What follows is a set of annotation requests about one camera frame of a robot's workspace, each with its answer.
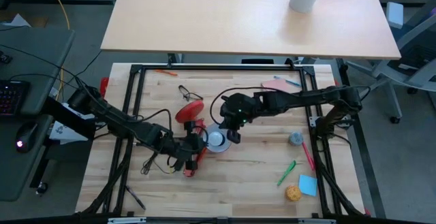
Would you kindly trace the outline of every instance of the green pen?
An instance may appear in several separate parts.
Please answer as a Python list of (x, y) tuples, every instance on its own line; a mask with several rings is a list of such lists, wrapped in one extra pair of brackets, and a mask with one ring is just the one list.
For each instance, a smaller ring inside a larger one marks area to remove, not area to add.
[(283, 174), (283, 176), (280, 178), (280, 180), (277, 183), (277, 186), (280, 186), (280, 184), (283, 182), (283, 180), (285, 180), (285, 177), (294, 169), (296, 165), (295, 160), (291, 163), (291, 165), (289, 165), (289, 167), (287, 168), (286, 172)]

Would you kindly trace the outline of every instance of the black keyboard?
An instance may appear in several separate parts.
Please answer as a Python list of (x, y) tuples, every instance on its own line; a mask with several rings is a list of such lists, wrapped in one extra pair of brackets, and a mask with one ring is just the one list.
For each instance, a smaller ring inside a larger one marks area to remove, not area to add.
[(26, 81), (0, 80), (0, 116), (19, 114), (29, 87)]

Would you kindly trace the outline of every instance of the blue sticky note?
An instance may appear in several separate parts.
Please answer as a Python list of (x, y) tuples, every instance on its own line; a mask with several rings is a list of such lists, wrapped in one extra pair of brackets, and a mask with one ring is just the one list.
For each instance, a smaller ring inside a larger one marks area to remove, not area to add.
[(298, 183), (298, 187), (300, 187), (300, 191), (304, 194), (315, 197), (316, 196), (316, 178), (300, 175), (300, 182)]

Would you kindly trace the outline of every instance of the wooden tabletop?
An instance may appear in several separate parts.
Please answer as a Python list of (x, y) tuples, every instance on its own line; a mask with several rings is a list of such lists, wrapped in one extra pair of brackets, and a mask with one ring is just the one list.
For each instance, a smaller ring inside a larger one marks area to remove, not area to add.
[(399, 59), (379, 0), (116, 0), (102, 49)]
[[(110, 81), (106, 91), (109, 103), (121, 109), (129, 77), (130, 64), (115, 63), (112, 66)], [(334, 85), (329, 65), (315, 65), (317, 85), (325, 88)], [(204, 97), (205, 107), (198, 118), (204, 118), (206, 125), (212, 123), (209, 108), (213, 98), (224, 89), (235, 86), (257, 86), (271, 80), (274, 75), (299, 81), (298, 74), (289, 71), (175, 71), (178, 77), (148, 70), (145, 75), (140, 112), (150, 115), (162, 108), (172, 113), (172, 128), (175, 136), (185, 136), (183, 126), (174, 116), (187, 104), (178, 91), (184, 85), (189, 91)], [(252, 95), (253, 91), (244, 92)], [(214, 104), (213, 114), (218, 121), (222, 100)], [(327, 113), (332, 106), (324, 105)], [(168, 126), (168, 115), (160, 114), (150, 120)], [(146, 205), (146, 211), (126, 192), (123, 212), (134, 211), (135, 215), (148, 217), (310, 217), (312, 212), (320, 213), (319, 193), (316, 197), (303, 195), (298, 202), (285, 198), (285, 188), (298, 186), (301, 174), (315, 177), (307, 163), (301, 146), (291, 146), (287, 140), (293, 131), (302, 132), (311, 151), (306, 114), (303, 108), (291, 109), (275, 117), (257, 118), (252, 124), (243, 127), (240, 144), (233, 144), (224, 153), (208, 153), (199, 170), (192, 178), (182, 172), (164, 174), (152, 165), (148, 175), (142, 175), (142, 164), (152, 152), (143, 147), (134, 147), (129, 167), (127, 185), (130, 186)], [(338, 134), (347, 137), (344, 131)], [(94, 141), (85, 172), (77, 211), (84, 210), (97, 197), (107, 183), (115, 137), (108, 135)], [(363, 211), (362, 198), (350, 148), (341, 139), (329, 140), (334, 172), (338, 185), (349, 200)], [(157, 165), (168, 171), (165, 155), (156, 159)], [(296, 160), (297, 165), (291, 174), (277, 187), (289, 164)], [(327, 187), (330, 209), (333, 210), (330, 188)], [(112, 195), (112, 208), (118, 187)]]

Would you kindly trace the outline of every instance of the yellow ball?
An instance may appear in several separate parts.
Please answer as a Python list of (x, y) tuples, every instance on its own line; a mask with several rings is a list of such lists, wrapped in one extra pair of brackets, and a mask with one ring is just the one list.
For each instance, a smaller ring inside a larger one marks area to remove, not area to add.
[(297, 186), (288, 186), (286, 188), (286, 197), (293, 202), (298, 201), (301, 198), (301, 191)]

